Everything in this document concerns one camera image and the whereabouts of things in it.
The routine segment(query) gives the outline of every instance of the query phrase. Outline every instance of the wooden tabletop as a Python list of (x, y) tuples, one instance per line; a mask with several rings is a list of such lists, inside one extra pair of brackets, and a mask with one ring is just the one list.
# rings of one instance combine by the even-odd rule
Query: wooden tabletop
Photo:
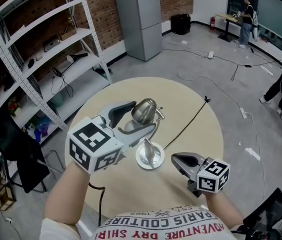
[(216, 16), (219, 16), (221, 18), (224, 18), (226, 20), (229, 20), (231, 22), (237, 23), (239, 20), (237, 18), (233, 18), (232, 15), (230, 14), (225, 14), (225, 13), (216, 13)]
[[(90, 98), (74, 117), (70, 129), (84, 117), (93, 117), (110, 103), (152, 98), (163, 107), (165, 119), (152, 141), (165, 147), (172, 141), (204, 104), (204, 100), (190, 88), (164, 78), (138, 77), (117, 82)], [(131, 120), (127, 113), (118, 127), (124, 128)], [(96, 187), (106, 187), (102, 201), (102, 214), (114, 217), (132, 211), (155, 211), (181, 205), (203, 203), (187, 190), (188, 179), (171, 163), (176, 152), (195, 152), (204, 157), (223, 158), (223, 136), (220, 124), (211, 107), (206, 104), (188, 128), (165, 150), (161, 167), (145, 171), (136, 162), (138, 145), (124, 153), (126, 158), (106, 170), (91, 175), (90, 182)], [(65, 144), (65, 163), (72, 161), (69, 145)], [(101, 191), (89, 188), (85, 202), (99, 210)]]

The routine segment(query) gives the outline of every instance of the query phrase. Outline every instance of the white shelving unit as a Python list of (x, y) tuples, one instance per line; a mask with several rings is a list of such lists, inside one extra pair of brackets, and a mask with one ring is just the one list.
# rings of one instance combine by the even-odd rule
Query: white shelving unit
[[(28, 0), (8, 0), (0, 6), (0, 17), (4, 20), (4, 17), (8, 15), (15, 8), (21, 6)], [(14, 78), (13, 86), (4, 92), (0, 89), (0, 107), (12, 96), (14, 91), (21, 87), (26, 96), (19, 101), (20, 112), (13, 119), (16, 124), (21, 128), (23, 127), (38, 111), (42, 111), (51, 119), (51, 123), (48, 127), (48, 135), (41, 138), (41, 142), (44, 142), (56, 129), (67, 129), (65, 120), (78, 110), (89, 98), (91, 98), (98, 91), (112, 84), (112, 79), (108, 70), (108, 67), (104, 61), (103, 52), (100, 47), (100, 43), (97, 37), (97, 33), (91, 18), (90, 10), (87, 4), (87, 0), (74, 0), (68, 1), (64, 5), (55, 8), (54, 10), (41, 16), (31, 24), (19, 29), (14, 33), (8, 41), (3, 40), (3, 33), (0, 29), (0, 59), (3, 61), (9, 73)], [(60, 41), (60, 44), (52, 48), (51, 50), (44, 52), (42, 50), (42, 58), (39, 61), (35, 61), (31, 68), (28, 68), (30, 59), (34, 59), (35, 54), (28, 58), (23, 65), (23, 68), (19, 68), (16, 58), (14, 57), (11, 46), (26, 33), (29, 33), (36, 26), (49, 19), (52, 16), (64, 10), (71, 10), (76, 5), (82, 5), (88, 25), (90, 28), (76, 28), (77, 33), (64, 41)], [(91, 35), (94, 41), (97, 54), (93, 54), (92, 50), (83, 41), (83, 38)], [(29, 77), (39, 69), (43, 64), (50, 61), (54, 56), (70, 47), (76, 42), (81, 42), (82, 47), (88, 52), (88, 56), (81, 57), (70, 68), (64, 72), (64, 80), (67, 84), (73, 88), (73, 97), (70, 98), (65, 94), (63, 79), (54, 75), (52, 70), (38, 83), (40, 87), (39, 94), (29, 82)], [(68, 66), (69, 62), (65, 61), (56, 68), (63, 72)], [(100, 65), (106, 75), (106, 78), (96, 73), (92, 68)], [(52, 110), (48, 101), (54, 97), (55, 94), (62, 92), (63, 104)], [(13, 176), (17, 171), (16, 162), (12, 162), (9, 165), (9, 174)]]

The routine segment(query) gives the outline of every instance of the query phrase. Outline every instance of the black speaker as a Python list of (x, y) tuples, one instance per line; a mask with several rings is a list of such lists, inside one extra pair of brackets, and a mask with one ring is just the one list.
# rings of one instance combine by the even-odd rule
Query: black speaker
[(190, 32), (191, 17), (189, 14), (178, 14), (171, 17), (171, 31), (178, 35)]

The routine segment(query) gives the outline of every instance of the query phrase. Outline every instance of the black pants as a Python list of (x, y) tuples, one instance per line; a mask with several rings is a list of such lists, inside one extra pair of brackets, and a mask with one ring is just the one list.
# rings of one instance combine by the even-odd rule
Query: black pants
[[(270, 87), (270, 89), (264, 95), (264, 99), (268, 102), (272, 100), (280, 92), (280, 83), (282, 80), (282, 74), (279, 79)], [(282, 110), (282, 99), (279, 102), (279, 109)]]

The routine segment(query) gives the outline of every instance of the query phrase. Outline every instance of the refrigerator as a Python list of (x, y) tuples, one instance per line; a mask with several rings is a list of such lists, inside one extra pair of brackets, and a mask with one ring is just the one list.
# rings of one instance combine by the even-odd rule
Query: refrigerator
[(127, 55), (148, 61), (162, 51), (160, 0), (116, 0)]

